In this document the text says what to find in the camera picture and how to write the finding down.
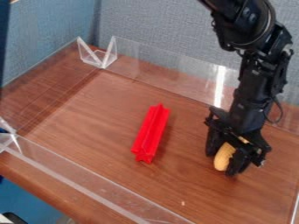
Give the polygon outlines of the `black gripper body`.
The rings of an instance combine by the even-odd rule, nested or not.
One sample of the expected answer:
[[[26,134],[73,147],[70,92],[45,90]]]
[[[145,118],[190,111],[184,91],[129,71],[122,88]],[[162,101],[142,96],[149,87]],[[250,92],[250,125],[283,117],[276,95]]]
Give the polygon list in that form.
[[[270,146],[261,137],[258,129],[238,134],[229,125],[228,112],[213,106],[209,107],[209,115],[205,118],[204,124],[208,126],[208,131],[209,129],[214,129],[221,133],[224,143],[228,143],[234,149],[242,145],[250,149],[249,165],[253,164],[256,167],[260,167],[264,164]]]

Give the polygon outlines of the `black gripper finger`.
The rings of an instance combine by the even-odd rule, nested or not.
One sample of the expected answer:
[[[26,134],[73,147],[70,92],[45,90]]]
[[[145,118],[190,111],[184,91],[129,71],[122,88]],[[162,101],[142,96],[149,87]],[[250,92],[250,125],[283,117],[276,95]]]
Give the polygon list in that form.
[[[212,157],[216,155],[220,146],[224,143],[224,140],[221,139],[222,135],[221,133],[214,130],[209,129],[208,136],[206,136],[206,142],[205,142],[205,155],[208,157]]]
[[[242,145],[236,148],[232,153],[232,158],[228,160],[228,168],[225,170],[225,175],[232,177],[241,173],[250,163],[250,149]]]

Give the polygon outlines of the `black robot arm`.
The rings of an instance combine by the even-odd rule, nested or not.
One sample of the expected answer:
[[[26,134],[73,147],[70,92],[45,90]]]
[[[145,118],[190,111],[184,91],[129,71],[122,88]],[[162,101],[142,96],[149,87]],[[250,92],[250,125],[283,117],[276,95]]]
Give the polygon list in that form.
[[[268,0],[197,0],[212,16],[218,46],[241,58],[229,109],[209,107],[205,155],[228,176],[261,166],[270,146],[260,130],[287,84],[292,36]]]

